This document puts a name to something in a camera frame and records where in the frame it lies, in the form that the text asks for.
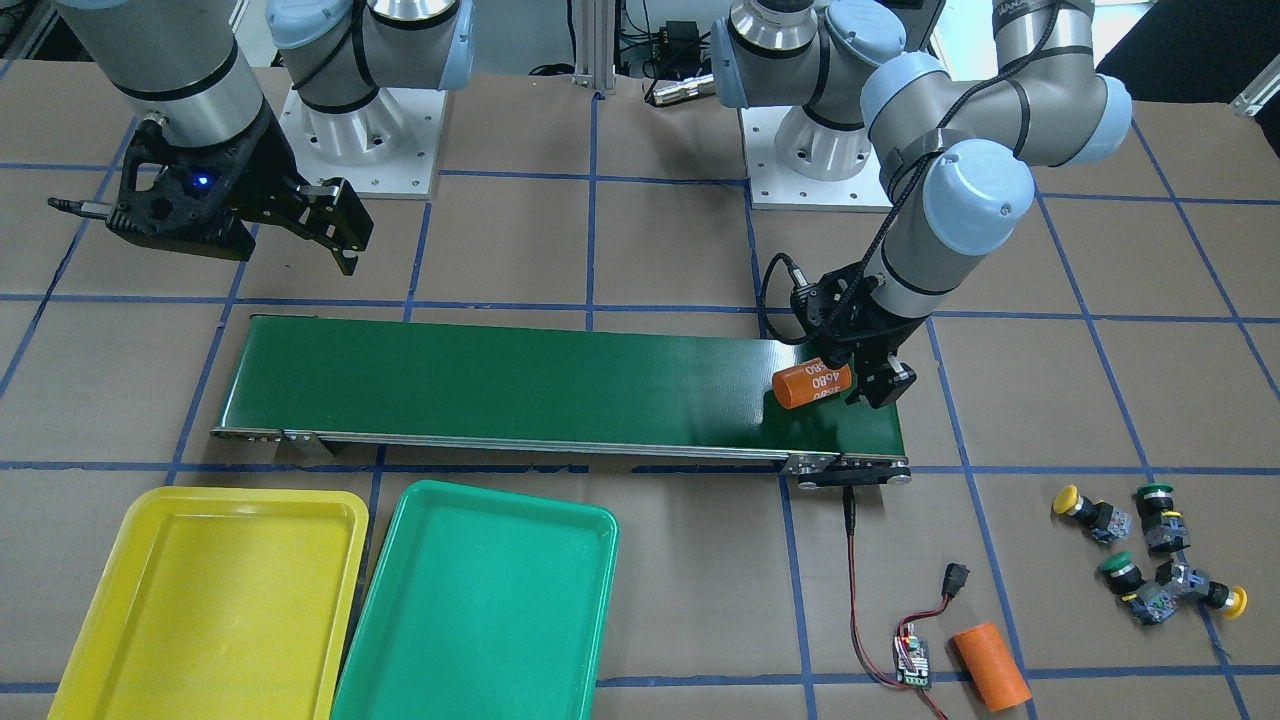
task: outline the light blue joint cap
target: light blue joint cap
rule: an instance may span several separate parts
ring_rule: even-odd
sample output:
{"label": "light blue joint cap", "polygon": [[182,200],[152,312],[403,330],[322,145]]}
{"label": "light blue joint cap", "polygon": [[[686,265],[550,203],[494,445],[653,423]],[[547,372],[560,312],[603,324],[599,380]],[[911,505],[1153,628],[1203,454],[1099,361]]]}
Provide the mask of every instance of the light blue joint cap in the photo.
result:
{"label": "light blue joint cap", "polygon": [[748,108],[742,70],[733,55],[733,38],[728,36],[724,18],[712,23],[712,74],[716,76],[716,97],[726,108]]}
{"label": "light blue joint cap", "polygon": [[1036,199],[1027,163],[989,140],[963,140],[924,178],[924,217],[943,245],[980,258],[1012,234]]}
{"label": "light blue joint cap", "polygon": [[827,29],[836,42],[879,67],[906,47],[906,28],[893,10],[874,0],[835,0],[827,6]]}
{"label": "light blue joint cap", "polygon": [[1098,120],[1098,127],[1094,128],[1084,147],[1074,158],[1062,163],[1064,165],[1097,163],[1115,152],[1129,135],[1129,123],[1133,120],[1133,97],[1129,96],[1129,90],[1114,77],[1098,77],[1107,83],[1107,104],[1102,109],[1102,119]]}
{"label": "light blue joint cap", "polygon": [[58,0],[56,4],[76,8],[77,10],[106,10],[109,8],[119,8],[128,1],[129,0]]}
{"label": "light blue joint cap", "polygon": [[352,1],[270,0],[266,27],[271,31],[271,42],[280,50],[294,50],[315,41],[351,14]]}
{"label": "light blue joint cap", "polygon": [[872,127],[876,115],[900,90],[923,76],[937,72],[945,72],[942,63],[928,53],[905,53],[877,68],[872,77],[867,78],[859,99],[867,127]]}
{"label": "light blue joint cap", "polygon": [[453,26],[453,42],[449,55],[444,59],[440,72],[439,90],[462,90],[471,82],[471,67],[475,63],[476,46],[471,41],[471,0],[461,0],[458,17]]}

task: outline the green conveyor belt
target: green conveyor belt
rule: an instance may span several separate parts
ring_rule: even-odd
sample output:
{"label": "green conveyor belt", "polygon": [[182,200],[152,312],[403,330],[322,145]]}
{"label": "green conveyor belt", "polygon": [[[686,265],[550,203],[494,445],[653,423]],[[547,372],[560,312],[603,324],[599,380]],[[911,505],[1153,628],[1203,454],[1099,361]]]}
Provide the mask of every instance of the green conveyor belt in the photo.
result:
{"label": "green conveyor belt", "polygon": [[259,315],[214,434],[507,450],[901,459],[897,410],[783,410],[773,341]]}

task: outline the orange cylinder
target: orange cylinder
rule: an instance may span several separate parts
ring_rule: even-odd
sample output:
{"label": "orange cylinder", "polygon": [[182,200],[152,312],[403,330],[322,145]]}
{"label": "orange cylinder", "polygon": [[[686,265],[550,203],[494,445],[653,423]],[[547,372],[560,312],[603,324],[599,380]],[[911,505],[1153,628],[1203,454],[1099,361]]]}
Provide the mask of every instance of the orange cylinder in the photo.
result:
{"label": "orange cylinder", "polygon": [[960,651],[988,710],[1005,710],[1032,698],[1032,689],[1027,687],[996,625],[983,623],[957,634],[951,642]]}
{"label": "orange cylinder", "polygon": [[773,395],[778,398],[778,405],[787,410],[852,386],[854,374],[849,372],[849,365],[832,370],[822,357],[773,373]]}

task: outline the metal post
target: metal post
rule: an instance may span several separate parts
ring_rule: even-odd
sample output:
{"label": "metal post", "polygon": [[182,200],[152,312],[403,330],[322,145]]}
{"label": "metal post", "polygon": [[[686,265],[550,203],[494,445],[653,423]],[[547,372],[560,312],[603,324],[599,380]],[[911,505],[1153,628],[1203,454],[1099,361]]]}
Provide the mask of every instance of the metal post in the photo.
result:
{"label": "metal post", "polygon": [[613,94],[616,27],[612,0],[577,0],[573,4],[573,32],[577,36],[573,85]]}
{"label": "metal post", "polygon": [[1244,92],[1235,96],[1235,100],[1231,101],[1231,111],[1244,118],[1252,118],[1277,91],[1280,91],[1280,55],[1276,55],[1276,59],[1271,60],[1271,64],[1253,78]]}

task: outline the white mounting plate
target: white mounting plate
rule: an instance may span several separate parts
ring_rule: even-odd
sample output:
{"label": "white mounting plate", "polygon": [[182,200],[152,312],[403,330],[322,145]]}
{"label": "white mounting plate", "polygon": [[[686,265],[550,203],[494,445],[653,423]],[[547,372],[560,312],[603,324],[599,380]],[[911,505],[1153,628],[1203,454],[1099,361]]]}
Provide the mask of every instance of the white mounting plate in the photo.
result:
{"label": "white mounting plate", "polygon": [[773,136],[791,108],[748,108],[742,120],[742,154],[751,178],[751,206],[759,210],[833,210],[886,213],[888,197],[879,186],[879,159],[872,151],[856,176],[837,182],[806,178],[786,167],[773,149]]}
{"label": "white mounting plate", "polygon": [[302,99],[291,90],[280,113],[284,137],[298,160],[298,172],[308,182],[320,183],[328,178],[347,178],[361,197],[387,197],[392,200],[430,200],[435,183],[436,160],[440,150],[440,132],[444,128],[447,92],[439,90],[388,88],[408,118],[411,137],[404,150],[388,160],[372,165],[334,165],[311,151],[311,142],[303,127]]}

